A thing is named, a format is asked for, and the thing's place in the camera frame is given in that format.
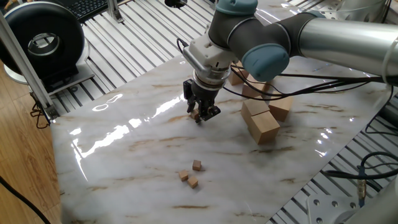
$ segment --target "small wooden cube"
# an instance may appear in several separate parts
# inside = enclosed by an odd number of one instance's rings
[[[241,62],[238,62],[236,66],[243,67]],[[241,69],[233,68],[233,69],[235,69],[239,74],[243,75],[244,78],[247,78],[249,76],[249,72],[246,71],[245,69],[242,68]],[[228,77],[228,80],[231,85],[238,85],[243,83],[242,79],[240,79],[234,72],[231,72],[231,74]]]
[[[258,90],[261,91],[268,91],[269,85],[266,85],[266,82],[259,82],[252,75],[248,76],[248,81],[250,84],[254,87],[257,88]],[[250,97],[257,97],[261,96],[261,93],[257,92],[256,90],[253,90],[248,84],[243,84],[243,89],[242,89],[242,95],[244,96],[250,96]]]
[[[196,177],[190,177],[190,178],[188,179],[188,185],[189,185],[192,189],[194,189],[195,187],[198,186],[198,179],[197,179]]]
[[[280,128],[270,111],[252,116],[247,124],[257,144],[264,144],[275,139]]]
[[[191,118],[194,119],[195,121],[199,119],[199,111],[198,111],[198,109],[194,109],[191,112]]]
[[[278,121],[284,122],[292,106],[293,98],[287,97],[280,100],[274,100],[269,102],[269,110]]]
[[[188,171],[182,170],[178,172],[178,176],[180,176],[181,181],[186,181],[188,180]]]
[[[196,171],[200,171],[200,168],[201,168],[201,162],[194,160],[193,164],[192,164],[192,169],[196,170]]]

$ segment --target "metal grating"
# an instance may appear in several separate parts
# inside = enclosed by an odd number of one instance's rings
[[[288,2],[309,9],[327,7],[322,4],[324,0]],[[69,113],[180,55],[176,38],[190,42],[199,37],[211,22],[213,14],[212,5],[204,0],[190,0],[190,4],[181,8],[181,11],[170,9],[159,0],[128,2],[122,4],[120,10],[125,20],[122,24],[115,22],[106,12],[83,24],[91,45],[87,63],[95,77],[53,96],[60,114]],[[398,98],[394,98],[386,109],[397,114]],[[389,124],[377,117],[371,124],[371,131],[389,131],[381,122]],[[361,131],[323,170],[356,173],[356,166],[370,152],[386,151],[398,155],[397,142],[398,137],[395,136],[366,134]],[[392,161],[374,157],[368,162],[369,166],[374,166]],[[393,167],[384,166],[368,172],[379,174],[392,169]],[[392,179],[376,182],[385,187],[390,181]],[[377,193],[368,189],[368,198],[373,198]],[[356,197],[356,182],[329,178],[318,173],[267,224],[308,223],[306,201],[313,194]]]
[[[90,44],[87,64],[95,77],[52,97],[60,114],[120,87],[180,55],[176,41],[201,36],[213,17],[211,5],[202,0],[175,10],[162,1],[127,2],[120,5],[124,22],[118,24],[104,12],[83,24]]]

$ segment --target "black cable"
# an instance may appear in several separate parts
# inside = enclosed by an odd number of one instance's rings
[[[387,2],[386,11],[385,11],[384,14],[383,14],[383,18],[381,19],[381,23],[385,23],[385,21],[386,21],[386,19],[387,19],[387,15],[388,15],[388,12],[389,12],[390,6],[391,6],[391,1],[392,1],[392,0],[388,0],[388,2]]]
[[[365,162],[372,156],[387,156],[398,162],[398,157],[388,152],[372,152],[366,155],[361,161],[361,167],[365,167]]]
[[[388,177],[392,177],[394,175],[398,174],[398,169],[386,172],[383,174],[376,174],[376,175],[366,175],[366,176],[360,176],[360,175],[354,175],[354,174],[349,174],[346,172],[342,171],[336,171],[336,170],[327,170],[327,171],[322,171],[323,175],[326,175],[328,177],[337,177],[337,178],[343,178],[343,179],[354,179],[354,180],[377,180],[377,179],[384,179]]]
[[[360,84],[360,85],[357,85],[357,86],[354,86],[354,87],[351,87],[351,88],[347,88],[347,89],[342,89],[342,90],[335,90],[335,91],[317,91],[316,93],[338,93],[338,92],[341,92],[341,91],[353,90],[353,89],[359,88],[359,87],[364,86],[364,85],[369,84],[369,83],[370,83],[370,82],[362,83],[362,84]]]
[[[371,180],[366,181],[366,184],[369,185],[369,187],[373,188],[377,193],[383,189],[379,184],[371,182]]]
[[[229,88],[226,88],[225,86],[223,87],[223,89],[226,90],[226,91],[228,91],[228,92],[230,92],[230,93],[232,93],[232,94],[235,94],[235,95],[238,95],[238,96],[242,96],[242,97],[245,97],[245,98],[248,98],[248,99],[252,99],[252,100],[258,100],[258,101],[274,101],[274,100],[280,100],[280,98],[278,98],[278,99],[262,99],[262,98],[255,98],[255,97],[251,97],[251,96],[245,96],[245,95],[242,95],[242,94],[240,94],[240,93],[236,93],[235,91],[232,91],[232,90],[230,90]]]
[[[228,92],[230,92],[230,93],[232,93],[232,94],[235,94],[235,95],[238,95],[238,96],[242,96],[242,97],[245,97],[245,98],[249,98],[249,99],[258,100],[258,101],[273,101],[273,100],[280,100],[280,99],[283,99],[283,98],[286,98],[286,97],[289,97],[289,96],[300,95],[300,94],[309,94],[309,93],[337,93],[337,92],[339,92],[339,91],[352,90],[352,89],[354,89],[354,88],[358,88],[358,87],[361,87],[361,86],[363,86],[363,85],[369,83],[369,82],[366,82],[366,83],[360,84],[360,85],[358,85],[358,86],[354,86],[354,87],[347,88],[347,89],[344,89],[344,90],[320,91],[320,90],[324,90],[324,89],[328,89],[328,88],[334,88],[334,87],[338,87],[338,86],[342,86],[342,85],[349,85],[349,84],[347,84],[347,83],[343,83],[343,82],[339,82],[339,81],[333,81],[333,82],[329,82],[329,83],[321,83],[321,84],[319,84],[319,85],[311,86],[311,87],[309,87],[309,88],[306,88],[306,89],[303,89],[303,90],[299,90],[299,91],[296,91],[296,92],[293,92],[293,93],[269,94],[269,93],[266,93],[266,92],[264,92],[264,91],[258,90],[257,88],[255,88],[254,86],[252,86],[252,85],[250,84],[251,81],[246,80],[241,74],[239,74],[239,73],[238,73],[237,71],[235,71],[234,69],[232,69],[232,71],[233,71],[240,79],[242,79],[242,81],[243,81],[244,83],[246,83],[246,84],[247,84],[250,88],[252,88],[253,90],[255,90],[255,91],[257,91],[257,92],[259,92],[259,93],[261,93],[261,94],[267,95],[267,96],[278,96],[278,98],[274,98],[274,99],[259,99],[259,98],[253,98],[253,97],[250,97],[250,96],[245,96],[245,95],[242,95],[242,94],[240,94],[240,93],[236,93],[235,91],[232,91],[232,90],[230,90],[230,89],[224,87],[225,90],[227,90]]]
[[[372,157],[372,156],[387,156],[390,157],[391,159],[395,160],[398,162],[398,157],[388,153],[388,152],[372,152],[369,153],[368,155],[366,155],[362,161],[361,164],[359,166],[359,170],[361,170],[361,168],[363,167],[365,168],[365,163],[366,161]],[[392,177],[393,175],[397,175],[398,174],[398,169],[392,170],[390,172],[386,172],[383,174],[376,174],[376,175],[354,175],[354,174],[349,174],[346,172],[342,172],[342,171],[336,171],[336,170],[327,170],[327,171],[322,171],[324,175],[327,175],[329,177],[337,177],[337,178],[344,178],[344,179],[356,179],[356,180],[375,180],[375,179],[383,179],[383,178],[388,178],[388,177]]]
[[[392,98],[393,95],[394,95],[394,87],[391,86],[390,97],[388,98],[388,100],[386,101],[386,103],[383,105],[383,107],[381,108],[381,110],[387,106],[388,102],[390,102],[390,100],[391,100],[391,98]],[[368,129],[369,129],[371,123],[376,119],[376,117],[377,117],[378,115],[379,115],[379,113],[376,113],[376,114],[373,116],[373,118],[370,120],[370,122],[366,125],[366,127],[365,127],[365,133],[366,133],[366,134],[386,134],[386,135],[391,135],[391,136],[398,136],[398,134],[387,133],[387,132],[384,132],[384,131],[368,131]]]
[[[189,45],[185,41],[183,41],[181,38],[177,38],[177,47],[178,47],[178,49],[180,50],[180,52],[182,54],[182,49],[181,49],[180,43],[182,43],[182,45],[184,47],[188,47]]]
[[[241,73],[241,76],[244,77],[242,70],[241,70],[240,68],[238,68],[238,69],[239,69],[239,72]],[[250,83],[253,83],[253,84],[265,84],[265,85],[267,85],[267,86],[273,87],[273,89],[274,89],[275,91],[277,91],[278,93],[280,93],[280,94],[285,94],[285,93],[282,93],[281,91],[279,91],[273,84],[270,84],[270,83],[263,83],[263,82],[254,82],[254,81],[248,80],[247,78],[246,78],[246,81],[248,81],[248,82],[250,82]]]
[[[369,81],[370,78],[350,78],[347,81],[341,82],[338,80],[332,81],[332,82],[327,82],[327,83],[321,83],[318,85],[314,85],[308,88],[305,88],[303,90],[299,90],[293,93],[283,93],[283,94],[271,94],[271,93],[267,93],[261,90],[258,90],[257,88],[255,88],[254,86],[252,86],[244,77],[242,77],[235,69],[232,69],[232,72],[234,72],[244,83],[246,83],[250,88],[252,88],[253,90],[255,90],[256,92],[262,94],[262,95],[266,95],[266,96],[278,96],[280,98],[279,99],[283,99],[289,96],[296,96],[296,95],[302,95],[302,94],[309,94],[309,93],[322,93],[320,92],[320,90],[327,90],[330,88],[335,88],[335,87],[339,87],[339,86],[345,86],[345,85],[350,85],[350,84],[355,84],[355,83],[363,83],[363,85],[365,85]],[[351,90],[353,88],[358,88],[363,86],[362,84],[359,86],[355,86],[355,87],[351,87],[345,90],[333,90],[333,91],[326,91],[325,93],[336,93],[339,91],[346,91],[346,90]]]
[[[389,165],[398,166],[398,163],[396,163],[396,162],[386,162],[386,163],[379,164],[379,165],[376,165],[376,166],[365,167],[365,169],[374,169],[374,168],[377,168],[377,167],[380,167],[380,166],[389,166]]]
[[[43,114],[42,110],[39,108],[39,105],[38,105],[37,102],[35,103],[35,105],[33,105],[32,111],[30,112],[30,116],[33,117],[33,118],[37,117],[37,121],[36,121],[36,128],[37,129],[44,129],[44,128],[50,126],[49,125],[49,121],[47,120],[47,124],[44,127],[39,127],[40,117],[41,116],[45,116],[45,115]]]
[[[379,123],[381,123],[381,125],[383,125],[384,127],[390,129],[391,131],[397,131],[398,132],[398,128],[389,126],[389,125],[385,124],[384,122],[382,122],[381,120],[379,120],[377,118],[375,120],[378,121]]]
[[[23,195],[21,195],[16,189],[12,188],[6,180],[4,180],[0,176],[0,184],[3,185],[10,193],[12,193],[15,197],[17,197],[19,200],[24,202],[30,209],[32,209],[45,224],[51,224],[50,221],[44,216],[44,214],[29,200],[27,200]]]

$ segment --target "metal bracket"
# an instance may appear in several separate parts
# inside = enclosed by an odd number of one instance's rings
[[[118,0],[108,0],[108,14],[118,23],[124,22],[119,11]]]
[[[49,115],[50,119],[55,119],[58,118],[60,115],[58,114],[57,110],[55,109],[55,106],[49,106],[48,108],[44,109],[45,112]]]
[[[354,197],[311,195],[307,199],[310,224],[344,224],[359,210],[357,201]]]

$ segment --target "blue joint cap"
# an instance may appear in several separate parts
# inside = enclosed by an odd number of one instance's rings
[[[220,0],[216,10],[233,16],[250,16],[256,12],[257,0]]]
[[[267,82],[285,70],[289,55],[279,44],[262,44],[246,52],[242,64],[257,81]]]

